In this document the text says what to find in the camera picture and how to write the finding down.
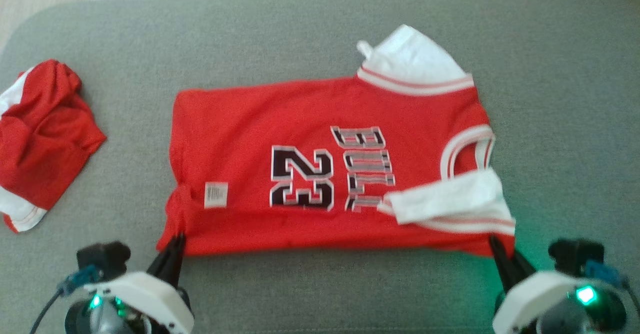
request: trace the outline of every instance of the gray cushion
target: gray cushion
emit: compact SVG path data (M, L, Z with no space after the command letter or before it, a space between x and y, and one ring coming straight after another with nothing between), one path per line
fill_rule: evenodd
M0 228L0 327L27 332L75 251L122 240L129 267L155 256L174 180L172 104L188 87L349 76L358 40L410 24L474 78L498 141L522 252L585 236L640 291L640 0L164 0L46 10L14 34L0 87L66 62L108 140L35 229ZM491 332L491 259L436 250L298 250L188 258L196 334ZM70 300L44 334L61 332ZM631 315L632 329L638 321Z

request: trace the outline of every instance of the green light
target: green light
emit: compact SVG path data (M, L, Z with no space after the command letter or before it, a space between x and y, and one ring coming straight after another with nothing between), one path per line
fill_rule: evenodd
M100 304L103 303L103 298L101 298L98 295L94 295L93 299L91 300L91 304L89 304L89 309L94 309L98 306L100 306Z
M596 295L596 291L594 288L590 286L583 286L575 291L575 295L578 297L578 300L582 302L583 305L589 305L595 300L598 300L598 295Z

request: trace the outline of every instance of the black cable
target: black cable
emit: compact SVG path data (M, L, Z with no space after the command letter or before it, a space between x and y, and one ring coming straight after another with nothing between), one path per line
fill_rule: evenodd
M45 306L42 308L42 311L38 315L38 318L33 323L33 326L31 327L31 331L29 332L29 334L35 334L40 322L42 321L42 318L44 318L44 315L47 313L47 311L53 305L53 303L60 297L60 295L62 295L62 289L58 289L55 292L55 295L53 295L51 299L48 300L48 302L46 302Z
M633 301L633 304L635 305L635 310L637 311L638 316L640 316L640 300L638 300L638 296L636 296L636 293L633 291L633 289L631 289L631 285L628 281L624 282L622 284L622 287L626 290L627 293L629 293L631 301Z

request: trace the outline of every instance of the white label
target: white label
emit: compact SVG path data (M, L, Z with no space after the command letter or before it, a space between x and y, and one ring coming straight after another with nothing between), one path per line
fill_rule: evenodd
M229 183L204 184L204 208L226 208Z

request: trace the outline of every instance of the basketball jersey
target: basketball jersey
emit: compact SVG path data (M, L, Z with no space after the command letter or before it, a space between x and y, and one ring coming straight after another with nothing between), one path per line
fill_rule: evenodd
M106 139L81 86L48 60L0 94L0 213L16 233L41 221Z
M401 26L352 78L176 97L177 187L158 249L186 254L290 247L434 247L491 255L514 246L494 135L472 77Z

